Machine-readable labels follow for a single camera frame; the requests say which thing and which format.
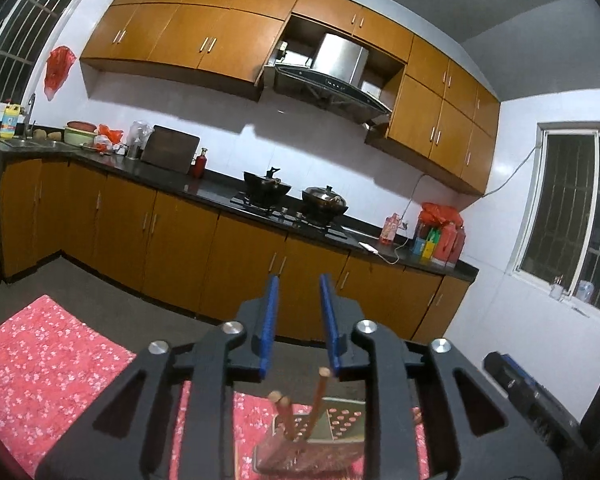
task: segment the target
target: red bag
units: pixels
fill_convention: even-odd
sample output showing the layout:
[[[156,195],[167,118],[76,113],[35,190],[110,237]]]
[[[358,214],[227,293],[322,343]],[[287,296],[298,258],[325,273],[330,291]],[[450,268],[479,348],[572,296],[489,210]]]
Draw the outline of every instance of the red bag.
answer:
[[[75,54],[68,46],[53,49],[46,60],[45,95],[51,101],[66,81],[69,69],[75,62]]]

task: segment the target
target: faucet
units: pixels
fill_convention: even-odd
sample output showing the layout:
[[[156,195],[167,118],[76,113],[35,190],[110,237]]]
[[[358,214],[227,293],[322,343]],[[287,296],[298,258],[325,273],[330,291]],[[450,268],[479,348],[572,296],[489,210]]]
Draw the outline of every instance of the faucet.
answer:
[[[24,124],[22,125],[22,138],[27,140],[27,134],[31,134],[33,136],[33,125],[36,124],[36,121],[33,121],[33,124],[29,125],[29,121],[31,119],[31,112],[33,111],[33,105],[36,103],[36,93],[33,92],[31,97],[29,98],[29,102],[27,103],[26,115],[24,116]]]

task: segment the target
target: gas stove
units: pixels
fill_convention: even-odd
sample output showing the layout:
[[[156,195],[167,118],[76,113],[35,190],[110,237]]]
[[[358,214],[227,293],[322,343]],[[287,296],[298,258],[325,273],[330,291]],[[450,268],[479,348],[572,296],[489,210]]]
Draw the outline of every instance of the gas stove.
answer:
[[[243,192],[235,195],[230,202],[231,204],[240,206],[240,208],[247,213],[267,218],[288,228],[297,229],[299,231],[304,230],[306,232],[319,232],[327,238],[342,241],[348,240],[354,244],[357,243],[335,222],[318,222],[316,219],[308,218],[300,209],[295,210],[281,205],[274,205],[269,208],[260,207],[251,203],[247,195]]]

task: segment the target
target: red plastic bag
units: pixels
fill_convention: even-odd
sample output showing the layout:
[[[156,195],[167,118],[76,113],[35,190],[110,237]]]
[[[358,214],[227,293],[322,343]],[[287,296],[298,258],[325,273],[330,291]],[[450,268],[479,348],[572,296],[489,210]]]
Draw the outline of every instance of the red plastic bag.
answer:
[[[68,46],[53,49],[46,60],[45,95],[51,101],[66,81],[69,69],[75,62],[75,54]]]
[[[456,227],[461,227],[464,221],[455,207],[449,205],[438,205],[431,202],[422,204],[422,211],[418,220],[426,225],[443,225],[453,222]]]

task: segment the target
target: red bottle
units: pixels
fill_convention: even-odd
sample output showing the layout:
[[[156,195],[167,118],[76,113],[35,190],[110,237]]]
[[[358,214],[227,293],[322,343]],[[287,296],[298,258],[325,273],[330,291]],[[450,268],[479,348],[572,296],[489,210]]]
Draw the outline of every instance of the red bottle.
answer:
[[[445,265],[456,241],[456,225],[453,222],[445,224],[440,230],[440,240],[431,256],[432,263]]]
[[[202,153],[196,157],[196,161],[193,164],[193,168],[191,168],[191,176],[193,178],[201,178],[202,174],[205,172],[206,166],[206,148],[202,148]]]

